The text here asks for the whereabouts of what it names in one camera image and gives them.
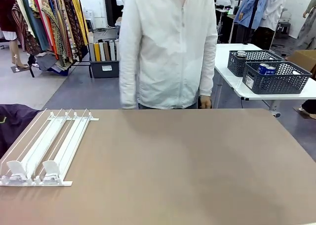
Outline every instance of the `storage basket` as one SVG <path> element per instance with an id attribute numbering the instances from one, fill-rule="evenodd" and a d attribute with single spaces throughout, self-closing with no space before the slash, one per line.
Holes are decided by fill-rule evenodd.
<path id="1" fill-rule="evenodd" d="M 245 51 L 247 58 L 240 59 L 237 57 L 238 51 L 229 51 L 229 60 L 227 68 L 237 77 L 243 77 L 246 62 L 265 62 L 265 61 L 282 61 L 283 59 L 270 51 Z"/>
<path id="2" fill-rule="evenodd" d="M 94 78 L 118 78 L 119 61 L 90 61 Z"/>
<path id="3" fill-rule="evenodd" d="M 265 62 L 276 68 L 275 75 L 258 73 L 262 62 L 247 62 L 242 82 L 255 94 L 299 94 L 312 75 L 291 62 Z"/>

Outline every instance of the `blue can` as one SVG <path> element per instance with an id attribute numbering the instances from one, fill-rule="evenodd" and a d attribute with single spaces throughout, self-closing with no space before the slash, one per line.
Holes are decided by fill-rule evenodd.
<path id="1" fill-rule="evenodd" d="M 266 67 L 266 75 L 275 75 L 276 74 L 276 68 L 269 66 Z"/>
<path id="2" fill-rule="evenodd" d="M 258 68 L 258 72 L 261 75 L 265 75 L 267 73 L 267 68 L 270 67 L 268 64 L 261 63 Z"/>

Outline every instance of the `brown table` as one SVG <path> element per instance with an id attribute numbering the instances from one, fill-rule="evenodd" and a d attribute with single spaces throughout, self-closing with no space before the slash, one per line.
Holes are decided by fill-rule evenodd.
<path id="1" fill-rule="evenodd" d="M 0 187 L 0 225 L 316 222 L 316 164 L 268 111 L 92 113 L 73 185 Z"/>

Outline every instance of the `person's hand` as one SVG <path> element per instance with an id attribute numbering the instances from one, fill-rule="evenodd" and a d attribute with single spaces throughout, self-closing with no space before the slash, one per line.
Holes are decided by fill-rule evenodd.
<path id="1" fill-rule="evenodd" d="M 210 109 L 212 107 L 211 97 L 201 95 L 200 99 L 202 109 Z"/>
<path id="2" fill-rule="evenodd" d="M 243 13 L 240 13 L 239 17 L 238 17 L 238 20 L 240 21 L 242 19 L 242 17 L 243 17 Z"/>

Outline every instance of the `blue shirt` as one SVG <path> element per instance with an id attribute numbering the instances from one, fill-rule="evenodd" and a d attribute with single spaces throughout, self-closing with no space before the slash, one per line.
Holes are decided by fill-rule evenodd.
<path id="1" fill-rule="evenodd" d="M 255 18 L 254 18 L 253 24 L 252 24 L 252 29 L 257 29 L 259 27 L 259 24 L 260 24 L 262 16 L 263 16 L 263 12 L 265 10 L 266 2 L 267 2 L 267 0 L 259 0 L 256 15 L 255 15 Z M 255 0 L 243 0 L 240 8 L 236 14 L 234 22 L 237 22 L 241 25 L 249 27 L 254 3 L 255 3 Z M 240 13 L 243 13 L 243 17 L 241 20 L 238 19 Z"/>

